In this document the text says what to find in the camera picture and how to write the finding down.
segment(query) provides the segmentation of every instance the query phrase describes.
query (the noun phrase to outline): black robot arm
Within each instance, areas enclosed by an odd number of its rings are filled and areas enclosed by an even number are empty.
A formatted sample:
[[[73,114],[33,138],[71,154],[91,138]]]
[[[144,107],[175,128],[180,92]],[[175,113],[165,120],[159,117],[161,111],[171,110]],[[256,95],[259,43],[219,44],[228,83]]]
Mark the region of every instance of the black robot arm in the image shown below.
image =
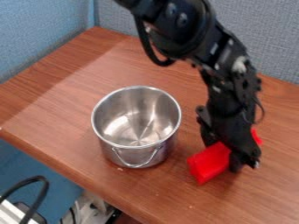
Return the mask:
[[[247,48],[221,26],[207,0],[115,0],[135,16],[144,51],[159,66],[184,60],[200,70],[208,88],[205,107],[196,108],[205,145],[231,148],[229,169],[256,168],[260,149],[251,135],[261,80]],[[160,60],[152,45],[165,57]]]

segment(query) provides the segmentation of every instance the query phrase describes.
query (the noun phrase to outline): pot rim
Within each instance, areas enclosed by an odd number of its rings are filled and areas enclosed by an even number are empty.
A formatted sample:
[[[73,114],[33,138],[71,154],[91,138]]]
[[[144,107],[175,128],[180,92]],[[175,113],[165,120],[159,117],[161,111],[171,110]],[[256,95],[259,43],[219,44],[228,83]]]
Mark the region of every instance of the pot rim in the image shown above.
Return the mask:
[[[100,134],[99,134],[99,131],[97,131],[97,128],[96,128],[96,125],[95,125],[95,117],[96,117],[96,111],[97,111],[97,108],[100,106],[100,104],[116,93],[124,91],[124,90],[128,90],[128,89],[133,89],[133,88],[147,88],[147,89],[151,89],[151,90],[155,90],[155,91],[159,91],[161,92],[164,95],[167,95],[169,97],[169,99],[172,100],[176,108],[177,108],[177,112],[179,112],[179,118],[177,118],[177,123],[172,129],[172,132],[163,138],[160,139],[159,141],[156,141],[155,143],[149,143],[149,144],[145,144],[145,145],[139,145],[139,146],[128,146],[128,145],[121,145],[121,144],[116,144],[116,143],[112,143],[111,141],[108,141]],[[129,150],[139,150],[139,149],[144,149],[144,148],[149,148],[152,146],[156,146],[159,144],[161,144],[176,132],[176,130],[179,129],[180,125],[181,125],[181,119],[183,119],[183,112],[181,112],[181,107],[180,107],[180,104],[177,103],[177,101],[173,99],[173,97],[165,92],[163,91],[160,88],[156,88],[156,87],[149,87],[149,86],[132,86],[132,87],[123,87],[117,90],[115,90],[113,92],[111,92],[108,95],[105,95],[101,100],[97,102],[93,110],[92,110],[92,114],[91,114],[91,125],[92,125],[92,129],[97,135],[97,137],[107,143],[109,144],[111,146],[119,148],[119,149],[129,149]]]

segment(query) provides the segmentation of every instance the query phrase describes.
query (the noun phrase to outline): metal pot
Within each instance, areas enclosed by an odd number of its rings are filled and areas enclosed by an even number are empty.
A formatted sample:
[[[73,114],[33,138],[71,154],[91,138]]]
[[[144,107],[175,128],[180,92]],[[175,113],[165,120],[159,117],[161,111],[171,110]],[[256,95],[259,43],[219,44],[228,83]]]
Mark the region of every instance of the metal pot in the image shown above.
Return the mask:
[[[117,165],[144,168],[161,163],[173,149],[181,109],[155,87],[125,87],[93,108],[92,128],[105,157]]]

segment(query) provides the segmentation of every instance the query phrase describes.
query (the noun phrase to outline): table surface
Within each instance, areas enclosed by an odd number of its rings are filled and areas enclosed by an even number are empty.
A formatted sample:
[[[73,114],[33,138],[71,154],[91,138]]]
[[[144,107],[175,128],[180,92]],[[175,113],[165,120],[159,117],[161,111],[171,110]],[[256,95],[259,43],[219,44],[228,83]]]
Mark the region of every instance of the table surface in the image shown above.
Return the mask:
[[[161,68],[139,40],[92,28],[0,87],[0,137],[143,223],[299,222],[299,87],[263,75],[261,167],[205,185],[185,159],[204,149],[193,109],[207,101],[197,71]],[[148,85],[181,105],[179,143],[167,161],[119,169],[100,151],[89,117],[112,90]]]

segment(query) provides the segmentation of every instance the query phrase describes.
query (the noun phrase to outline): pot handle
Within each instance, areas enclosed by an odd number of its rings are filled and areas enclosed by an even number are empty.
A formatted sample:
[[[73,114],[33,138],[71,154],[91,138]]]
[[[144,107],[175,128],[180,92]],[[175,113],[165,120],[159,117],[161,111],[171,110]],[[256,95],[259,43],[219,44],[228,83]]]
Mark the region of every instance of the pot handle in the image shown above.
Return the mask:
[[[120,157],[119,152],[117,152],[119,149],[116,149],[116,148],[113,147],[113,148],[112,148],[112,151],[116,153],[116,156],[117,156],[120,162],[123,163],[123,165],[125,165],[125,166],[129,167],[129,168],[140,168],[140,167],[143,167],[144,165],[148,165],[148,164],[149,164],[149,162],[152,161],[152,159],[153,159],[153,157],[155,157],[156,152],[157,152],[161,148],[163,148],[161,145],[157,146],[157,147],[155,148],[151,157],[149,157],[141,164],[129,164],[129,163]]]

